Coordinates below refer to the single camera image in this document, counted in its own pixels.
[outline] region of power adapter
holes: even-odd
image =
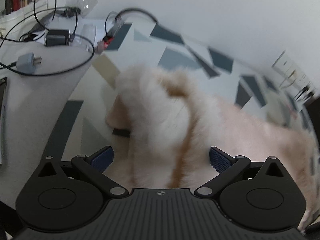
[[[17,60],[17,70],[26,74],[33,74],[36,71],[36,64],[41,63],[41,57],[35,58],[35,55],[31,53],[20,56]]]
[[[49,30],[45,36],[46,46],[69,45],[69,30]]]

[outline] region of cord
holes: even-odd
[[[118,20],[119,17],[121,17],[124,14],[130,13],[130,12],[140,12],[142,14],[147,15],[148,17],[150,17],[156,24],[158,24],[158,20],[155,16],[153,16],[151,13],[149,13],[148,11],[144,10],[144,9],[140,9],[140,8],[126,8],[123,9],[122,11],[120,11],[117,16],[116,16],[116,20]]]
[[[29,35],[30,35],[31,33],[24,33],[23,35],[21,35],[20,36],[20,38],[19,38],[19,42],[29,42],[29,41],[22,41],[21,39],[24,37],[24,36],[26,36],[26,35],[28,35],[28,37],[30,37]],[[44,36],[44,33],[40,36],[40,37],[38,37],[38,38],[36,38],[35,40],[32,40],[32,41],[37,41],[37,40],[39,40],[40,38],[42,38]]]
[[[57,0],[55,0],[55,3],[54,3],[54,12],[53,12],[53,16],[52,16],[52,20],[54,19],[54,16],[56,15],[56,10],[57,10]],[[46,26],[44,26],[39,20],[38,20],[38,17],[36,15],[36,0],[34,0],[34,3],[33,3],[33,15],[35,16],[35,19],[37,21],[37,23],[43,27],[45,30],[49,30]]]
[[[12,71],[14,73],[17,73],[17,74],[22,75],[22,76],[27,76],[27,77],[48,77],[48,76],[54,76],[54,75],[59,75],[59,74],[70,72],[72,70],[75,70],[75,69],[80,68],[81,66],[85,65],[94,56],[94,45],[92,44],[92,42],[88,38],[86,38],[84,36],[81,36],[81,35],[78,35],[78,34],[75,34],[75,36],[77,36],[79,38],[82,38],[82,39],[86,40],[87,42],[89,42],[91,47],[92,47],[92,53],[91,53],[91,56],[86,61],[84,61],[83,63],[80,63],[80,64],[78,64],[78,65],[76,65],[76,66],[74,66],[72,68],[69,68],[69,69],[66,69],[66,70],[62,70],[62,71],[58,71],[58,72],[52,72],[52,73],[48,73],[48,74],[28,74],[28,73],[23,73],[21,71],[18,71],[18,70],[10,68],[10,65],[12,65],[12,64],[15,65],[16,62],[13,62],[8,66],[0,62],[0,66],[2,66],[3,68],[8,69],[8,70],[10,70],[10,71]]]
[[[78,13],[77,13],[77,10],[75,10],[75,14],[76,14],[76,25],[75,25],[75,29],[73,31],[73,33],[70,35],[70,37],[68,38],[68,43],[71,41],[73,42],[74,38],[75,38],[75,35],[76,35],[76,30],[77,30],[77,27],[78,27]]]
[[[106,33],[107,33],[107,27],[106,27],[106,24],[107,24],[107,20],[109,19],[109,17],[111,16],[111,15],[115,15],[116,17],[117,17],[117,12],[110,12],[109,14],[108,14],[108,16],[107,16],[107,18],[106,18],[106,21],[104,22],[104,30],[106,31]]]
[[[3,37],[0,37],[0,40],[3,40],[3,41],[12,41],[12,42],[21,42],[21,41],[11,40],[11,39],[7,39],[7,38],[3,38]]]
[[[36,13],[45,12],[45,11],[49,11],[49,10],[53,10],[53,9],[63,9],[63,8],[69,8],[69,7],[49,8],[49,9],[44,9],[44,10],[38,11],[38,12],[36,12]],[[18,22],[15,26],[13,26],[13,27],[7,32],[6,36],[5,36],[4,39],[2,40],[2,42],[1,42],[1,44],[0,44],[0,48],[2,47],[4,41],[7,39],[7,36],[9,35],[9,33],[10,33],[17,25],[19,25],[20,23],[24,22],[25,19],[28,19],[29,17],[32,17],[32,16],[33,16],[33,15],[27,16],[26,18],[24,18],[23,20],[21,20],[20,22]],[[74,67],[72,67],[72,68],[69,68],[69,69],[63,70],[63,71],[48,73],[48,74],[27,74],[27,73],[23,73],[23,72],[20,72],[20,71],[17,71],[17,70],[12,69],[12,68],[10,67],[11,64],[10,64],[10,65],[5,65],[5,64],[3,64],[2,62],[0,62],[0,66],[2,66],[3,68],[6,68],[6,69],[8,69],[8,70],[10,70],[10,71],[12,71],[12,72],[15,72],[15,73],[17,73],[17,74],[20,74],[20,75],[22,75],[22,76],[29,76],[29,77],[34,77],[34,76],[35,76],[35,77],[38,77],[38,76],[42,76],[42,77],[44,77],[44,76],[53,76],[53,75],[63,74],[63,73],[66,73],[66,72],[75,70],[75,69],[77,69],[77,68],[85,65],[87,62],[89,62],[89,61],[93,58],[94,52],[95,52],[95,50],[94,50],[94,45],[92,44],[92,42],[91,42],[89,39],[87,39],[86,37],[83,37],[83,36],[81,36],[81,35],[78,35],[78,34],[75,34],[75,36],[80,37],[80,38],[82,38],[82,39],[84,39],[84,40],[86,40],[86,41],[88,41],[88,42],[90,43],[90,45],[91,45],[91,47],[92,47],[92,54],[91,54],[91,56],[90,56],[85,62],[83,62],[83,63],[81,63],[81,64],[78,64],[78,65],[76,65],[76,66],[74,66]]]

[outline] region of metal screw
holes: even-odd
[[[123,187],[113,187],[110,193],[113,195],[122,195],[125,193],[125,189]]]
[[[209,187],[201,187],[198,188],[197,191],[201,195],[210,195],[212,193],[212,189],[210,189]]]

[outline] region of white desk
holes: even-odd
[[[72,31],[74,19],[67,21]],[[100,33],[104,30],[102,19],[79,19],[76,33],[81,33],[86,22],[96,25]],[[42,57],[42,65],[39,66],[42,73],[70,68],[90,56],[81,48],[47,48],[36,42],[23,44],[6,41],[0,49],[0,60],[9,64],[28,52]],[[22,77],[9,70],[0,71],[0,78],[8,77],[4,126],[6,166],[0,171],[0,200],[8,206],[14,208],[20,190],[39,164],[61,110],[89,66],[90,63],[87,63],[69,73],[51,77]]]

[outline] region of dog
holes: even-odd
[[[303,193],[304,228],[317,209],[316,181],[310,174],[315,141],[240,111],[218,96],[201,92],[183,70],[132,67],[116,80],[118,96],[106,123],[130,133],[127,153],[115,155],[105,174],[131,190],[196,188],[218,175],[210,165],[216,146],[231,156],[263,162],[274,155]]]

